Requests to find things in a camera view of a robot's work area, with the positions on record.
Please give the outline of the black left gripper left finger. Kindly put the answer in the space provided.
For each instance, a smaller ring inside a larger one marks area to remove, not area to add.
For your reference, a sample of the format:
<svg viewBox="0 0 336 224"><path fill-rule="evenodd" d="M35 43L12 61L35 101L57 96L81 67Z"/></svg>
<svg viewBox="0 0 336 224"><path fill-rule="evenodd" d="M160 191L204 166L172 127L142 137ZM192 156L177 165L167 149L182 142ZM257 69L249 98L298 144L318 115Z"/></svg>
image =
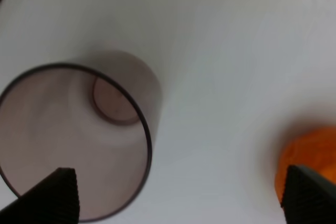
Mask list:
<svg viewBox="0 0 336 224"><path fill-rule="evenodd" d="M73 168L58 168L1 210L1 223L78 223L80 202Z"/></svg>

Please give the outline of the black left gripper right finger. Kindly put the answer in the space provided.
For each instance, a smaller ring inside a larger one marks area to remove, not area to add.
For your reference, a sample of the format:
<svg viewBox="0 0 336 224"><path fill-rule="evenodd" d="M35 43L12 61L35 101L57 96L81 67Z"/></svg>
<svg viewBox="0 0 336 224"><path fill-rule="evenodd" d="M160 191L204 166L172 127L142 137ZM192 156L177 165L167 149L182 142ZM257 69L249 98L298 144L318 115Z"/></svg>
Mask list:
<svg viewBox="0 0 336 224"><path fill-rule="evenodd" d="M287 169L281 207L286 223L335 223L335 184L303 165Z"/></svg>

